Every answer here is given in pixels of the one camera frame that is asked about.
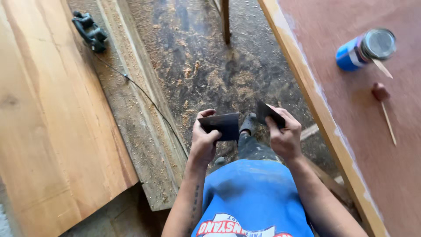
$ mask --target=foot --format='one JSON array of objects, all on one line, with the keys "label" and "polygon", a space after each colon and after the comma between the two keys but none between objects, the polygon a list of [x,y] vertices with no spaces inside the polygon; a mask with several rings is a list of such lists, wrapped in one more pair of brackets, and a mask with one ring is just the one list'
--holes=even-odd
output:
[{"label": "foot", "polygon": [[221,156],[218,157],[218,159],[215,160],[215,165],[225,165],[226,161],[225,161],[225,157]]},{"label": "foot", "polygon": [[240,128],[240,134],[247,132],[250,136],[253,136],[258,128],[257,117],[255,113],[249,113],[245,118]]}]

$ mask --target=wooden table leg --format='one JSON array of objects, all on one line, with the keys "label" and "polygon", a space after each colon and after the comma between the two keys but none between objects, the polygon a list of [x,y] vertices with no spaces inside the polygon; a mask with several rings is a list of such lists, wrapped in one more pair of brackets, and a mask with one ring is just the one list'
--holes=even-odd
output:
[{"label": "wooden table leg", "polygon": [[231,33],[229,32],[229,0],[220,0],[221,6],[221,20],[222,20],[222,35],[225,43],[229,44]]}]

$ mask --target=black sanding pad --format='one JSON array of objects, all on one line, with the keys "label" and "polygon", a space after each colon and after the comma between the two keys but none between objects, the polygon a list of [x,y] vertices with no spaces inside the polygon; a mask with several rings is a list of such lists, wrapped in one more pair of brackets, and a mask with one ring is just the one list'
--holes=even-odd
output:
[{"label": "black sanding pad", "polygon": [[222,132],[222,137],[218,141],[238,140],[238,113],[204,117],[198,120],[207,133],[212,130]]},{"label": "black sanding pad", "polygon": [[265,118],[267,116],[270,116],[278,125],[279,129],[285,128],[285,119],[281,115],[276,113],[273,109],[271,109],[263,101],[258,100],[258,99],[256,99],[256,115],[257,115],[257,121],[259,121],[259,123],[263,125],[266,125]]}]

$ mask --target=blue t-shirt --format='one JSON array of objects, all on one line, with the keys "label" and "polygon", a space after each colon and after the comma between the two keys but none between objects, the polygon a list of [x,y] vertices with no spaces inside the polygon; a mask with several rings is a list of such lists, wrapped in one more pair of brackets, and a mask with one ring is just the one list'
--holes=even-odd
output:
[{"label": "blue t-shirt", "polygon": [[197,236],[314,237],[289,169],[264,160],[237,160],[206,177]]}]

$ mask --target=forearm tattoo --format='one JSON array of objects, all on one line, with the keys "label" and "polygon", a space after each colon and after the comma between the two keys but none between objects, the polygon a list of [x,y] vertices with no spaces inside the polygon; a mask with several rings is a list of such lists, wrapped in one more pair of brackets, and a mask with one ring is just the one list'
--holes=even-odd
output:
[{"label": "forearm tattoo", "polygon": [[187,236],[192,235],[193,229],[195,228],[195,224],[197,224],[197,223],[195,223],[196,222],[195,221],[195,212],[196,212],[196,209],[197,209],[197,199],[199,197],[199,188],[200,188],[200,186],[196,185],[195,201],[193,203],[193,211],[192,211],[192,217],[191,217],[192,221],[190,223],[189,230],[187,231]]}]

